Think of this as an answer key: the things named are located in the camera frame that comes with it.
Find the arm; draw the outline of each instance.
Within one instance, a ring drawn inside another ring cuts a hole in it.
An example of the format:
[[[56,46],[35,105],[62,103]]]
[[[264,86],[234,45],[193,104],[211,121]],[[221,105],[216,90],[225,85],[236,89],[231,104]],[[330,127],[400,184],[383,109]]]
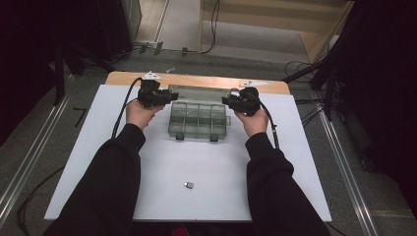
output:
[[[268,117],[236,113],[250,139],[247,166],[248,202],[258,235],[329,235],[303,191],[292,178],[294,168],[266,134]]]
[[[137,101],[126,109],[126,125],[95,154],[60,216],[44,235],[129,235],[141,182],[143,129],[162,109]]]

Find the plastic organizer box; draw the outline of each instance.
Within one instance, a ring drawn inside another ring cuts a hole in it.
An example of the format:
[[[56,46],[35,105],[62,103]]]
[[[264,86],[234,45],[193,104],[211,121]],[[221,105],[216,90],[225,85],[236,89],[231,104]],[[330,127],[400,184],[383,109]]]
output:
[[[169,90],[179,93],[178,100],[173,101],[171,106],[170,137],[212,142],[224,140],[230,119],[226,117],[221,97],[228,96],[230,89],[170,85]]]

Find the wooden edge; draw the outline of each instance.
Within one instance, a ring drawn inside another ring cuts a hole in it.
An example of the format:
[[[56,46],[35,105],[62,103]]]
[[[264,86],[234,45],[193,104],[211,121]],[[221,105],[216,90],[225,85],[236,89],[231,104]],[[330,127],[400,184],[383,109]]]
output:
[[[133,73],[133,72],[112,72],[108,75],[105,82],[106,85],[114,86],[129,86],[133,80],[142,77],[145,73]],[[236,78],[223,78],[223,77],[204,77],[204,76],[189,76],[189,75],[175,75],[175,74],[163,74],[157,73],[161,80],[162,88],[168,88],[169,85],[181,85],[181,86],[194,86],[194,87],[208,87],[208,88],[220,88],[220,89],[233,89],[238,88],[239,84],[253,81],[250,79],[236,79]],[[270,82],[270,86],[257,87],[259,92],[262,93],[275,93],[275,94],[290,94],[288,84],[281,81],[261,81],[257,82]]]

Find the black sleeve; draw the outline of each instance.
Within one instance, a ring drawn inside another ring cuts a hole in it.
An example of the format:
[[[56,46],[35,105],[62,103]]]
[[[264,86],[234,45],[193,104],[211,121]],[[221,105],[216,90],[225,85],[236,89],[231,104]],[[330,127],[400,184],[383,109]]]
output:
[[[95,154],[59,217],[43,235],[129,235],[141,182],[140,128],[127,124]]]
[[[303,191],[292,178],[294,167],[266,133],[246,142],[248,201],[258,235],[330,235]]]

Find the black device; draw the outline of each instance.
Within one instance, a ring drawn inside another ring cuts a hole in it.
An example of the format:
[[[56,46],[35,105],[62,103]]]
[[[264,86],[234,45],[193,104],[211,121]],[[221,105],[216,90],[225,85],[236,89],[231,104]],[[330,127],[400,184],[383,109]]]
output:
[[[178,92],[170,92],[169,89],[159,89],[160,83],[154,80],[142,80],[138,91],[138,101],[145,108],[166,105],[178,99]]]
[[[260,94],[253,87],[239,90],[239,95],[230,94],[229,97],[222,97],[221,102],[228,105],[230,109],[253,116],[261,109]]]

